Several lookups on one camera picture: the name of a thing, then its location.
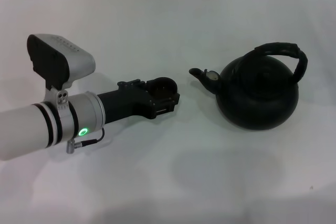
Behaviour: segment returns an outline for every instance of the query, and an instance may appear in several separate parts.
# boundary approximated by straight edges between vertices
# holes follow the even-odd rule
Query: kettle
[[[299,59],[294,71],[270,55]],[[307,69],[308,59],[296,44],[268,43],[235,59],[218,74],[192,68],[211,93],[223,115],[249,130],[268,130],[279,126],[295,110],[299,99],[298,82]]]

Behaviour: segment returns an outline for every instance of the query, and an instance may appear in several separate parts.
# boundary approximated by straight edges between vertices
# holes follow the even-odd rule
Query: kettle lid
[[[281,61],[269,55],[284,55],[299,59],[292,73]],[[301,80],[307,69],[308,59],[296,44],[268,43],[256,47],[242,57],[233,69],[233,80],[257,98],[272,99],[282,94],[288,86]]]

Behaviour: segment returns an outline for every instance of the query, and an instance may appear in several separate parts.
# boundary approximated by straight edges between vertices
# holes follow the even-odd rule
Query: white surface
[[[106,127],[68,156],[65,144],[0,164],[0,223],[334,223],[336,0],[0,0],[0,110],[43,99],[26,52],[59,34],[94,55],[70,93],[118,81],[176,80],[176,112]],[[266,42],[309,58],[292,117],[265,132],[226,122],[191,67],[220,71]],[[296,61],[281,58],[292,69]]]

